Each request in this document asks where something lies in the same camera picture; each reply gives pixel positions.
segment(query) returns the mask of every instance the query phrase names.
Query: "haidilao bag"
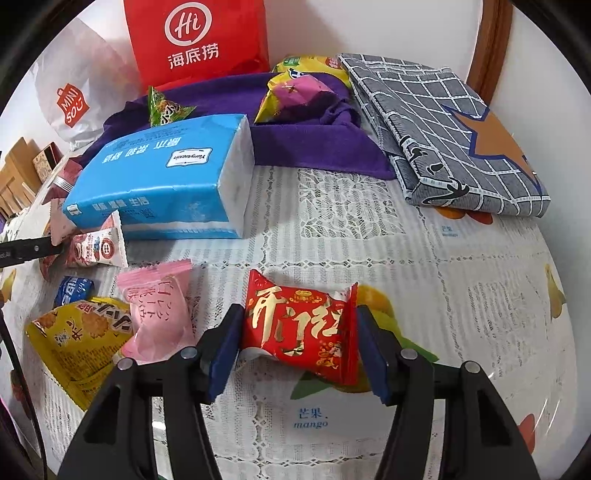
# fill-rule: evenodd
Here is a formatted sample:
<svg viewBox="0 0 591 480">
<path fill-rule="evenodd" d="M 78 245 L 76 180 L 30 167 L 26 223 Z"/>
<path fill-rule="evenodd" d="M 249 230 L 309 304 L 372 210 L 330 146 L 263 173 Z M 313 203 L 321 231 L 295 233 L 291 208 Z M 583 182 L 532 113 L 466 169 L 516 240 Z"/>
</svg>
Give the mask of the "haidilao bag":
<svg viewBox="0 0 591 480">
<path fill-rule="evenodd" d="M 269 71 L 263 0 L 125 0 L 144 88 Z"/>
</svg>

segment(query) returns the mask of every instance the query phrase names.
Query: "black cable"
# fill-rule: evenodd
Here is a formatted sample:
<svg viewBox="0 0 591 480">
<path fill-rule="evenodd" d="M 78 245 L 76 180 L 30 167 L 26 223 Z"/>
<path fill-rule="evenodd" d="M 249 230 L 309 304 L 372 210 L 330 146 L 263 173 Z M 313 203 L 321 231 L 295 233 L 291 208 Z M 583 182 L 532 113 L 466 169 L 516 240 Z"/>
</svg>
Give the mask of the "black cable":
<svg viewBox="0 0 591 480">
<path fill-rule="evenodd" d="M 41 454 L 41 461 L 43 463 L 43 480 L 47 480 L 47 455 L 45 454 L 45 446 L 43 444 L 41 428 L 39 427 L 39 421 L 37 420 L 37 414 L 35 413 L 35 407 L 33 406 L 33 401 L 31 399 L 31 394 L 29 393 L 27 381 L 25 380 L 25 376 L 22 373 L 22 367 L 18 359 L 17 350 L 14 348 L 14 343 L 12 343 L 12 338 L 10 337 L 10 332 L 8 331 L 8 327 L 4 321 L 4 314 L 2 310 L 0 310 L 0 338 L 2 338 L 4 341 L 4 345 L 6 346 L 6 351 L 10 357 L 14 371 L 16 372 L 18 380 L 21 383 L 22 392 L 25 395 L 25 402 L 27 402 L 27 406 L 31 412 L 31 421 L 35 430 L 35 436 L 37 437 L 37 443 L 39 445 L 39 453 Z"/>
</svg>

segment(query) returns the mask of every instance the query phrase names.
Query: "wooden frame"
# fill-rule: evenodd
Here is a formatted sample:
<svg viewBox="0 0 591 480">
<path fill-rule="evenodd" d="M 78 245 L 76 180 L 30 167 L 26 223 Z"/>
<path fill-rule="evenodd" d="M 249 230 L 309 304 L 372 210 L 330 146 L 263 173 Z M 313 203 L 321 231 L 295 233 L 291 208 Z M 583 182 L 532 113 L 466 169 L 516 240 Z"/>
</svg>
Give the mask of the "wooden frame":
<svg viewBox="0 0 591 480">
<path fill-rule="evenodd" d="M 482 19 L 466 83 L 487 105 L 501 76 L 512 20 L 513 4 L 509 0 L 482 1 Z"/>
</svg>

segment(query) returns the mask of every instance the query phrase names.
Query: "blue tissue package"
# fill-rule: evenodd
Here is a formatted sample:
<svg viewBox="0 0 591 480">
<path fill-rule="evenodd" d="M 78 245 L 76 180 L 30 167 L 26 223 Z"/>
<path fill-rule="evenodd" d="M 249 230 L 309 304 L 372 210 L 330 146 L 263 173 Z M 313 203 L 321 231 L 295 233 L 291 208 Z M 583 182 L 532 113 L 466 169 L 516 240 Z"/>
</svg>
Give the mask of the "blue tissue package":
<svg viewBox="0 0 591 480">
<path fill-rule="evenodd" d="M 246 115 L 211 115 L 106 144 L 64 214 L 96 229 L 119 210 L 126 239 L 241 238 L 254 152 Z"/>
</svg>

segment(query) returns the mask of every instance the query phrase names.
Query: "white wall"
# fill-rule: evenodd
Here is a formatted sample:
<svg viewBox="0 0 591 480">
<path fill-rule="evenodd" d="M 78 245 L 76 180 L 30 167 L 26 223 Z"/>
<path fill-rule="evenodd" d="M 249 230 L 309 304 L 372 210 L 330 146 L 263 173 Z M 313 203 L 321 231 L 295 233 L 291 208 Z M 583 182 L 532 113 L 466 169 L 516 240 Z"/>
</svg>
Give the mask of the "white wall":
<svg viewBox="0 0 591 480">
<path fill-rule="evenodd" d="M 276 63 L 289 54 L 361 52 L 447 65 L 467 76 L 482 4 L 480 0 L 265 0 L 269 53 Z M 135 65 L 123 0 L 96 0 L 79 16 Z M 42 148 L 63 142 L 47 124 L 30 75 L 0 116 L 0 166 L 19 139 Z"/>
<path fill-rule="evenodd" d="M 557 478 L 591 432 L 591 95 L 556 46 L 515 11 L 491 107 L 552 198 L 539 224 L 567 297 L 579 379 L 577 429 L 549 462 Z"/>
</svg>

